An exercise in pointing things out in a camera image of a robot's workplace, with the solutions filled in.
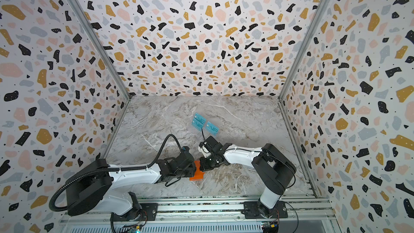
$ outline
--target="black plastic bracket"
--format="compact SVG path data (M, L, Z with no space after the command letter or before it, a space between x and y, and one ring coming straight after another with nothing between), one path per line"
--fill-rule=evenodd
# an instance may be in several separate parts
M147 217L147 221L154 221L155 216L157 215L158 203L143 203L141 204L141 207L142 209L140 210L140 213L142 213L144 217L143 218L139 217L135 221L141 220L142 223L144 223L146 217ZM130 221L130 220L127 220L125 217L114 214L113 221Z
M269 218L266 218L260 214L258 202L244 202L243 206L244 210L242 210L241 213L245 215L246 219L277 219L276 211L279 212L280 219L287 218L286 205L284 201L278 201L276 203Z

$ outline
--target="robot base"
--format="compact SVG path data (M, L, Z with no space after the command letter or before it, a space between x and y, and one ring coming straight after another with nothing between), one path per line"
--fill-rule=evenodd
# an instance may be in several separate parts
M141 204L141 210L138 213L142 213L144 216L141 221L145 222L145 213L147 213L147 221L154 221L157 215L158 203L143 203ZM130 221L127 218L114 214L113 221Z
M263 219L259 212L258 202L244 202L244 210L241 212L245 215L246 219ZM277 211L279 212L280 219L287 218L287 211L284 201L278 201L274 208L272 209L270 216L267 219L277 219Z

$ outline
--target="white vein in marble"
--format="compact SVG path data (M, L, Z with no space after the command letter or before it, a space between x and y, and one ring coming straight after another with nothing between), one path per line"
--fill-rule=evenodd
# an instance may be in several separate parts
M135 96L132 98L115 141L106 158L116 165L150 163L168 134L174 134L181 146L188 146L197 160L197 150L203 140L201 132L191 122L199 113L219 127L215 139L240 147L275 145L297 168L296 183L285 194L309 192L302 169L277 105L269 96ZM205 137L210 134L204 130ZM172 138L160 158L177 157L179 149ZM139 197L190 197L261 195L264 184L256 171L239 164L221 166L204 174L202 181L181 179L172 186L135 184L119 188L132 191Z

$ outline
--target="patterned wallpaper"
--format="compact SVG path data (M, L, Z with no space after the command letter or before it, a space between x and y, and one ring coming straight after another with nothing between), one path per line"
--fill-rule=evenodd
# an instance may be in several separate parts
M65 0L0 5L0 232L53 232L51 195L101 155L126 100Z
M132 95L278 95L319 0L79 0Z
M414 0L332 0L282 99L344 232L414 232Z

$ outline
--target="robotic arm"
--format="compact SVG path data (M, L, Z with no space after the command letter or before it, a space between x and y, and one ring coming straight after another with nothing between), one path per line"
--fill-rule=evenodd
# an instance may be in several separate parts
M173 137L181 153L176 158L158 159L169 137ZM212 136L199 144L204 157L200 158L200 170L208 171L222 164L238 163L255 168L265 183L265 190L254 207L244 213L250 216L272 218L276 203L293 178L295 166L272 144L262 148L240 148L231 143L224 146ZM105 159L97 159L69 178L51 198L53 211L67 210L70 216L80 215L92 209L110 211L123 220L142 216L142 206L134 193L113 191L122 186L138 183L163 183L170 186L183 177L194 177L196 166L188 148L181 148L177 139L168 135L156 158L147 165L108 165ZM56 207L55 201L66 190L67 206Z

